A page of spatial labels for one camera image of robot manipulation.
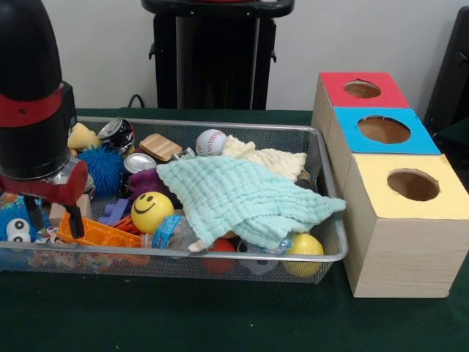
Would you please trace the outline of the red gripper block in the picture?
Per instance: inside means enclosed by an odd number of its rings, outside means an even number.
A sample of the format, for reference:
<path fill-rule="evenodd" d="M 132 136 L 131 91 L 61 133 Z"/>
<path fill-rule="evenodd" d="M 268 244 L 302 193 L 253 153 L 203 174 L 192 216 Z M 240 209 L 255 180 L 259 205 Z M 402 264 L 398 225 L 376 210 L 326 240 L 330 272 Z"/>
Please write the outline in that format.
<path fill-rule="evenodd" d="M 70 159 L 55 175 L 33 180 L 19 180 L 1 175 L 1 190 L 12 194 L 23 195 L 29 219 L 36 230 L 44 227 L 43 215 L 35 198 L 67 205 L 70 215 L 70 231 L 74 238 L 84 236 L 84 225 L 81 210 L 76 201 L 83 194 L 88 178 L 87 165 L 84 161 Z"/>

